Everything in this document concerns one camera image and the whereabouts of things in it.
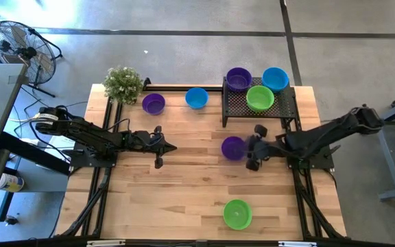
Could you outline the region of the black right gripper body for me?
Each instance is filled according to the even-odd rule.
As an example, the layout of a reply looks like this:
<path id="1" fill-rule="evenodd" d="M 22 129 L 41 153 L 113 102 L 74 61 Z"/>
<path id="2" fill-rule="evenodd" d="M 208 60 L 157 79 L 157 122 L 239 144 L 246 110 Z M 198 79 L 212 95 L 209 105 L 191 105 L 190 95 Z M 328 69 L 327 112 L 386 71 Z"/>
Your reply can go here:
<path id="1" fill-rule="evenodd" d="M 262 125 L 255 125 L 254 135 L 246 139 L 246 168 L 258 171 L 263 161 L 267 161 L 274 156 L 280 156 L 278 141 L 264 141 L 267 135 L 267 128 Z"/>

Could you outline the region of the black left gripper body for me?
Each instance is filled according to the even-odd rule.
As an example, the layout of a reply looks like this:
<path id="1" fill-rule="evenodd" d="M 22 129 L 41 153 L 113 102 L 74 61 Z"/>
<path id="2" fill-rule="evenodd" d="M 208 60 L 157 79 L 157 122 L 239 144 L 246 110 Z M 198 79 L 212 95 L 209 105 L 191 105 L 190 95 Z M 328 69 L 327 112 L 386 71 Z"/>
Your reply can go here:
<path id="1" fill-rule="evenodd" d="M 134 147 L 142 152 L 151 152 L 156 155 L 154 161 L 155 168 L 163 166 L 163 133 L 162 127 L 156 126 L 152 133 L 148 131 L 135 131 L 132 133 L 132 138 L 135 141 Z"/>

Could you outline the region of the purple plastic mini bowl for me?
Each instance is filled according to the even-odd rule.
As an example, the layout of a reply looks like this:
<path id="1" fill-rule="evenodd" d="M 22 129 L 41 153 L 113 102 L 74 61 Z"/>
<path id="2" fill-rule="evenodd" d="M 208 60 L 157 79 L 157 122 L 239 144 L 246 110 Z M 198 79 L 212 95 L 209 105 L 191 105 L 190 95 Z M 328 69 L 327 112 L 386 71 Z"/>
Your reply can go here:
<path id="1" fill-rule="evenodd" d="M 146 95 L 142 101 L 143 110 L 150 115 L 159 115 L 163 112 L 166 101 L 165 98 L 158 93 L 150 93 Z"/>
<path id="2" fill-rule="evenodd" d="M 235 67 L 227 72 L 226 82 L 231 91 L 244 92 L 247 91 L 252 84 L 252 75 L 243 67 Z"/>
<path id="3" fill-rule="evenodd" d="M 240 161 L 246 154 L 246 144 L 240 137 L 227 137 L 222 143 L 221 150 L 228 160 Z"/>

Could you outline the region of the green plastic mini bowl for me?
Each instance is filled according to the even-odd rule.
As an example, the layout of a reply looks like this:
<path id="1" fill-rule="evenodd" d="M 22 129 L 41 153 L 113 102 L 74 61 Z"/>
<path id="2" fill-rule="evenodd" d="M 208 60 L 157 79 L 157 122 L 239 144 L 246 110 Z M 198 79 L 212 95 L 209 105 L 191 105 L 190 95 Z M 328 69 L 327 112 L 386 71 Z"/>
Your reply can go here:
<path id="1" fill-rule="evenodd" d="M 266 86 L 252 86 L 246 93 L 246 104 L 256 113 L 267 111 L 273 106 L 274 101 L 273 92 Z"/>
<path id="2" fill-rule="evenodd" d="M 252 221 L 251 207 L 243 200 L 231 200 L 224 206 L 223 219 L 226 225 L 233 230 L 246 229 Z"/>

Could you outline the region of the blue plastic mini bowl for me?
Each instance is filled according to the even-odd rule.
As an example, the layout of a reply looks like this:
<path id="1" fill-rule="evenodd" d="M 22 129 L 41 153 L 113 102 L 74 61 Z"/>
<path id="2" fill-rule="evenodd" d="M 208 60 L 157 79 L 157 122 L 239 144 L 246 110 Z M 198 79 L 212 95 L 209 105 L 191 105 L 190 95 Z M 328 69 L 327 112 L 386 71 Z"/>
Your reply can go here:
<path id="1" fill-rule="evenodd" d="M 289 85 L 289 76 L 279 67 L 270 67 L 262 74 L 262 85 L 278 93 Z"/>
<path id="2" fill-rule="evenodd" d="M 185 100 L 192 109 L 202 109 L 208 102 L 208 93 L 200 87 L 194 87 L 187 91 Z"/>

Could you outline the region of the black perforated metal rack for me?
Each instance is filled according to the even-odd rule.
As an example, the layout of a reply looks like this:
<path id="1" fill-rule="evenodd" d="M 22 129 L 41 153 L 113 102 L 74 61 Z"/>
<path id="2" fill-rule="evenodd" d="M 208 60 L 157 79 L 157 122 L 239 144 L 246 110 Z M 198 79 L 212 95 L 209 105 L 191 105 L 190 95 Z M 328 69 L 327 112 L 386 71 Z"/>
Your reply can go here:
<path id="1" fill-rule="evenodd" d="M 295 92 L 290 86 L 275 94 L 274 104 L 266 111 L 256 113 L 247 106 L 246 92 L 234 92 L 228 88 L 226 78 L 222 91 L 222 126 L 229 117 L 295 119 Z"/>

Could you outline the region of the small artificial green plant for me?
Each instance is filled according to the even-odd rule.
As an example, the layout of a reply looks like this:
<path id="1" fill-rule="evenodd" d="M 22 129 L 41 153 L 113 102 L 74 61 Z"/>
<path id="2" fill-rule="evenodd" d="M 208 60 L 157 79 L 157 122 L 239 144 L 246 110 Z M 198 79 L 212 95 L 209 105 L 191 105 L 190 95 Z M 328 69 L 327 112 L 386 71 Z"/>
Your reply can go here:
<path id="1" fill-rule="evenodd" d="M 102 84 L 105 88 L 105 96 L 128 105 L 135 104 L 143 90 L 143 80 L 131 67 L 109 68 Z"/>

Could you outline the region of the white paper sheet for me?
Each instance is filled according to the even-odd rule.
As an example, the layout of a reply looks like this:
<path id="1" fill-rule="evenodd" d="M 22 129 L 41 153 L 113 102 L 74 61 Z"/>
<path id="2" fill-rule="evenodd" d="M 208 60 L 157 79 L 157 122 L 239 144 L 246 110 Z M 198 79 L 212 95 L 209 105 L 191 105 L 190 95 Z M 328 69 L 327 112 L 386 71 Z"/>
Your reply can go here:
<path id="1" fill-rule="evenodd" d="M 75 141 L 72 141 L 63 136 L 52 136 L 45 147 L 45 151 L 67 163 L 71 162 L 71 157 L 64 154 L 64 150 L 72 150 L 75 146 Z"/>

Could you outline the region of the white label strip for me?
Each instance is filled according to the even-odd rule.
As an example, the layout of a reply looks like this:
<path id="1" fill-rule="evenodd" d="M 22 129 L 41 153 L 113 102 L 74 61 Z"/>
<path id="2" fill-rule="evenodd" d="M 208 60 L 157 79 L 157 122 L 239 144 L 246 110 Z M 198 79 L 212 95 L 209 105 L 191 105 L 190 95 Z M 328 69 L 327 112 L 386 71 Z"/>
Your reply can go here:
<path id="1" fill-rule="evenodd" d="M 318 247 L 316 242 L 279 241 L 279 247 Z"/>
<path id="2" fill-rule="evenodd" d="M 125 246 L 123 239 L 103 239 L 87 241 L 86 247 L 120 247 Z"/>

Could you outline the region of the black desk support bar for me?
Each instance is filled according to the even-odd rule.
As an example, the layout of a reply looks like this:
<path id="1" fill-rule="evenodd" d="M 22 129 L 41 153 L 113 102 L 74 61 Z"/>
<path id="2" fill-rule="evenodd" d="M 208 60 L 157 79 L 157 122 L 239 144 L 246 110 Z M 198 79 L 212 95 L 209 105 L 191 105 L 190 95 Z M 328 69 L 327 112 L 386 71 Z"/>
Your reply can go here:
<path id="1" fill-rule="evenodd" d="M 69 175 L 70 165 L 67 162 L 34 147 L 6 132 L 0 135 L 0 149 L 9 150 L 11 153 L 25 158 L 31 162 L 37 163 L 43 167 L 59 172 L 64 175 Z"/>

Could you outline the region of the white and yellow can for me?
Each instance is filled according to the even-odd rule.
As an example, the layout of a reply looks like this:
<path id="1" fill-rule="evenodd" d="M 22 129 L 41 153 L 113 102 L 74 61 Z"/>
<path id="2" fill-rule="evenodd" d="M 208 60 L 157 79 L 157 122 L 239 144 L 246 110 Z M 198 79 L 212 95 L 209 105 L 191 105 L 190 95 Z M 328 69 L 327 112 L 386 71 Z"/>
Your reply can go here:
<path id="1" fill-rule="evenodd" d="M 24 184 L 24 180 L 19 176 L 2 173 L 0 178 L 0 190 L 15 193 L 22 190 Z"/>

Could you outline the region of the black floor fan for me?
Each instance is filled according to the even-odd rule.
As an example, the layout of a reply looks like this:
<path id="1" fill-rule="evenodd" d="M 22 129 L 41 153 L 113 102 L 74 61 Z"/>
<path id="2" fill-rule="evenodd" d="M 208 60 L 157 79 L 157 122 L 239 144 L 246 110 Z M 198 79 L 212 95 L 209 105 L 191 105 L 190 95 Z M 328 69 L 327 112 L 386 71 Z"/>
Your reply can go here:
<path id="1" fill-rule="evenodd" d="M 0 21 L 0 63 L 25 66 L 24 85 L 54 97 L 39 86 L 56 73 L 62 50 L 34 28 L 16 21 Z"/>

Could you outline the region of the black aluminium table frame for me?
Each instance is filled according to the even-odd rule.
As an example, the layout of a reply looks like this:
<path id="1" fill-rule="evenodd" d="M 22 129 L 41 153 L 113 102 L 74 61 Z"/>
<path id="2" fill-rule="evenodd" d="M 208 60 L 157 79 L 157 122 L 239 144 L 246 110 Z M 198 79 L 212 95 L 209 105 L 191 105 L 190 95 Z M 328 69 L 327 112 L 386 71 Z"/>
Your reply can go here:
<path id="1" fill-rule="evenodd" d="M 149 85 L 149 92 L 166 99 L 162 114 L 151 116 L 140 103 L 123 108 L 109 102 L 100 84 L 92 86 L 85 117 L 100 124 L 107 109 L 112 120 L 124 119 L 123 128 L 153 130 L 161 126 L 177 150 L 154 167 L 151 154 L 126 152 L 118 156 L 105 192 L 94 207 L 89 226 L 98 234 L 64 236 L 85 207 L 93 169 L 83 167 L 69 177 L 56 236 L 51 247 L 86 247 L 87 241 L 123 239 L 125 246 L 277 246 L 279 241 L 330 243 L 326 237 L 305 236 L 313 228 L 313 214 L 296 197 L 294 171 L 283 158 L 271 158 L 253 172 L 241 161 L 224 158 L 226 137 L 247 137 L 255 125 L 267 127 L 272 140 L 283 132 L 278 119 L 232 118 L 222 126 L 222 94 L 210 87 L 209 100 L 193 110 L 185 100 L 186 85 Z M 252 210 L 246 229 L 233 230 L 223 219 L 227 202 L 240 199 Z"/>

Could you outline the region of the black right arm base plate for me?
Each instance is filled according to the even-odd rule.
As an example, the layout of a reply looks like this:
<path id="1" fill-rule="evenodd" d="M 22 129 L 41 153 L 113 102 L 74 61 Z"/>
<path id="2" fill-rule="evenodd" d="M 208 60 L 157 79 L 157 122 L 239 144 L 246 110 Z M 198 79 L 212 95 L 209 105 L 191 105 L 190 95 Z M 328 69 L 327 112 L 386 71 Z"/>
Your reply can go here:
<path id="1" fill-rule="evenodd" d="M 308 159 L 287 158 L 287 166 L 291 169 L 327 169 L 334 170 L 334 162 L 330 146 L 323 147 Z"/>

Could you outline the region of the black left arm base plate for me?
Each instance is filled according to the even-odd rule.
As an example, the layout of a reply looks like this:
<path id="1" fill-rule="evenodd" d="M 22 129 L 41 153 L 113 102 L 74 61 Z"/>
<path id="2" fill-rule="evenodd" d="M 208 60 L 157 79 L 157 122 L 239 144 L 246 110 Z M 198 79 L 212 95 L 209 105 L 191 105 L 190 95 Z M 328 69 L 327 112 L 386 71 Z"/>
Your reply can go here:
<path id="1" fill-rule="evenodd" d="M 96 155 L 86 146 L 76 143 L 70 155 L 70 165 L 73 167 L 114 167 L 117 162 L 117 153 L 112 152 L 106 156 Z"/>

